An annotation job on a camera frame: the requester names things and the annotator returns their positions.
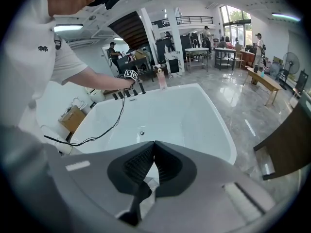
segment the pink bottle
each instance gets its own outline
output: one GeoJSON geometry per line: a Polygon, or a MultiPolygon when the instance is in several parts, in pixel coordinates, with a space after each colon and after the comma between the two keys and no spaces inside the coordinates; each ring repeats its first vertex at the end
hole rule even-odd
{"type": "Polygon", "coordinates": [[[162,72],[161,68],[157,69],[157,78],[159,79],[159,84],[160,84],[160,89],[166,90],[167,89],[167,84],[166,84],[166,80],[165,80],[165,75],[164,72],[162,72]]]}

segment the glossy floor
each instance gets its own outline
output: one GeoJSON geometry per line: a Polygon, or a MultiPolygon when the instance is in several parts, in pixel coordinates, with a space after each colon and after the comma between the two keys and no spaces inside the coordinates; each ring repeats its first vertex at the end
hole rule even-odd
{"type": "MultiPolygon", "coordinates": [[[[243,82],[245,70],[218,70],[209,60],[208,72],[201,67],[193,67],[192,73],[185,72],[181,78],[166,79],[168,86],[198,83],[224,119],[237,148],[235,166],[263,185],[276,202],[297,194],[307,174],[306,168],[292,174],[263,181],[261,170],[255,158],[253,147],[269,136],[292,111],[289,105],[290,91],[278,93],[273,105],[267,102],[270,92],[262,84],[252,85],[248,77],[243,82]]],[[[157,78],[144,82],[146,91],[159,89],[157,78]]]]}

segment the white bathtub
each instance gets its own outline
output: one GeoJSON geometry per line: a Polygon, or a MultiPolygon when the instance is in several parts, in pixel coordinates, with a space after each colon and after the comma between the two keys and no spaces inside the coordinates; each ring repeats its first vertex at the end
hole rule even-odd
{"type": "MultiPolygon", "coordinates": [[[[96,104],[74,133],[71,143],[101,135],[116,122],[120,110],[121,99],[96,104]]],[[[118,126],[102,138],[77,149],[94,153],[155,140],[211,154],[231,164],[237,156],[227,126],[198,84],[126,98],[118,126]]]]}

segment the railing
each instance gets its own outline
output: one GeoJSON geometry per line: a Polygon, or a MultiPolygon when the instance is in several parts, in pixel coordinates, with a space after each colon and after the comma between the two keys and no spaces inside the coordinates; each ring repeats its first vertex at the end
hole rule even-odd
{"type": "MultiPolygon", "coordinates": [[[[213,17],[176,17],[176,21],[178,25],[188,24],[188,23],[213,24],[213,17]]],[[[168,19],[154,21],[152,24],[157,25],[159,29],[170,26],[170,22],[168,19]]]]}

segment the black cable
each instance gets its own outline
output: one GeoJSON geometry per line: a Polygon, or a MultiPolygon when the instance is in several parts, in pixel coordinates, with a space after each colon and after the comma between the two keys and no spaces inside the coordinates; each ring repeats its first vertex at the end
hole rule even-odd
{"type": "Polygon", "coordinates": [[[63,144],[67,144],[67,145],[70,145],[70,146],[73,146],[73,147],[78,147],[78,146],[83,145],[84,143],[91,142],[91,141],[95,141],[95,140],[97,140],[97,139],[103,137],[105,134],[107,134],[109,131],[111,131],[113,128],[115,128],[115,127],[119,124],[119,122],[120,122],[120,118],[121,118],[121,116],[122,116],[122,114],[123,114],[124,103],[125,103],[125,95],[124,95],[124,92],[125,92],[125,89],[123,89],[122,108],[121,108],[121,111],[120,111],[120,114],[119,114],[119,117],[118,117],[116,123],[115,123],[110,129],[108,129],[105,133],[101,134],[100,136],[97,136],[97,137],[90,137],[90,138],[84,140],[84,141],[81,142],[81,143],[62,142],[62,141],[60,141],[60,140],[54,139],[54,138],[52,138],[52,137],[50,137],[50,136],[47,136],[47,135],[45,135],[44,137],[47,138],[47,139],[50,139],[50,140],[52,140],[52,141],[59,142],[59,143],[63,143],[63,144]]]}

